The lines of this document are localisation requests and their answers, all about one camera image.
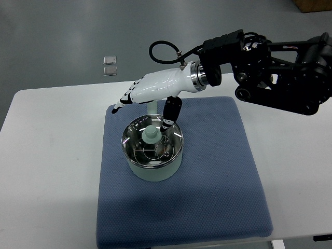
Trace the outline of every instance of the cardboard box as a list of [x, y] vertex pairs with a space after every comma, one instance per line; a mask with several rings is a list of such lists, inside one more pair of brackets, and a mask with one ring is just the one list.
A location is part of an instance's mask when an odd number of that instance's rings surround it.
[[332, 10], [331, 0], [293, 0], [302, 13]]

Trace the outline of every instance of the blue cushion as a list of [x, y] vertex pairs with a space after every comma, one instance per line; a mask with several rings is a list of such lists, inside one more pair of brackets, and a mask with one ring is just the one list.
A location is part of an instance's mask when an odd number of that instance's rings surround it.
[[[164, 101], [158, 102], [162, 114]], [[98, 248], [140, 248], [267, 237], [273, 230], [264, 190], [230, 97], [183, 99], [178, 125], [182, 164], [170, 178], [147, 182], [121, 148], [125, 127], [145, 104], [106, 112], [100, 173]]]

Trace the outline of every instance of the white robotic hand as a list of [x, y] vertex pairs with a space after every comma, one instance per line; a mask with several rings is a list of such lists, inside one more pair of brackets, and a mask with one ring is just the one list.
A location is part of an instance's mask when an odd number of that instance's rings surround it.
[[147, 74], [134, 82], [114, 106], [112, 113], [132, 103], [147, 103], [167, 97], [177, 97], [182, 91], [199, 92], [206, 88], [205, 74], [198, 62], [189, 62], [180, 70], [173, 68]]

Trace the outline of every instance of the white table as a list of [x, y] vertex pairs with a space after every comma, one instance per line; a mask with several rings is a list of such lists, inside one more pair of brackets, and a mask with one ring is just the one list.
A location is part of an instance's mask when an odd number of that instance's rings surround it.
[[[0, 132], [1, 248], [96, 248], [105, 113], [131, 84], [15, 95]], [[221, 86], [180, 97], [234, 97], [236, 87], [224, 74]], [[332, 233], [332, 102], [310, 117], [236, 103], [274, 226], [240, 242]]]

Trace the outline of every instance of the metal bowl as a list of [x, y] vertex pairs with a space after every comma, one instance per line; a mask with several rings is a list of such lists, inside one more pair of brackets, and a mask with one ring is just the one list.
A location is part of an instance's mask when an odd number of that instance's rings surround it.
[[182, 159], [183, 135], [177, 124], [163, 132], [159, 142], [148, 144], [143, 141], [145, 128], [153, 125], [160, 129], [162, 120], [162, 115], [158, 114], [139, 117], [125, 128], [121, 140], [130, 168], [138, 177], [147, 181], [161, 181], [166, 176], [170, 177]]

